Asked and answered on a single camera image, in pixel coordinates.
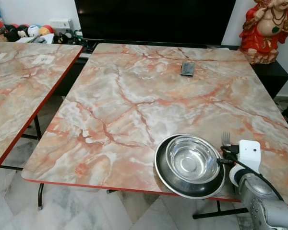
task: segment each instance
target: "tiled floor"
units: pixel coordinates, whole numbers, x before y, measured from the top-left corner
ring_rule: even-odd
[[[45,131],[61,98],[51,97],[39,113]],[[34,134],[34,128],[26,133]],[[24,166],[36,141],[22,139],[4,162]],[[39,184],[19,172],[0,169],[0,230],[249,230],[250,215],[193,220],[193,213],[216,211],[216,202],[132,192],[114,192],[46,184],[44,208],[37,210]],[[221,209],[240,208],[221,202]]]

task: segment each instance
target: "black tv screen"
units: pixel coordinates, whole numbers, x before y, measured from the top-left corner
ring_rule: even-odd
[[[236,0],[75,0],[83,37],[219,45]]]

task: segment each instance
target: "marble-patterned table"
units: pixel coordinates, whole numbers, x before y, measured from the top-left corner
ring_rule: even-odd
[[[192,78],[183,61],[196,64]],[[261,143],[260,172],[288,203],[288,125],[242,53],[99,44],[22,177],[169,194],[153,164],[160,141],[189,133],[219,149],[223,131]],[[214,198],[235,199],[231,189]]]
[[[71,45],[0,42],[0,165],[81,50]]]

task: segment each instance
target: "black bowl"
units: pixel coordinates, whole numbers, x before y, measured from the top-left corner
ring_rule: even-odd
[[[222,165],[218,175],[205,184],[193,184],[177,177],[169,168],[166,161],[166,148],[169,142],[181,134],[165,139],[157,148],[155,154],[155,168],[161,181],[174,193],[191,199],[206,199],[217,194],[224,185],[225,167]]]

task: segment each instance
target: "statue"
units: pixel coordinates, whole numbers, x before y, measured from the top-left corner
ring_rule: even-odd
[[[288,36],[288,0],[254,0],[246,13],[239,50],[251,64],[270,64],[278,55],[277,43]]]

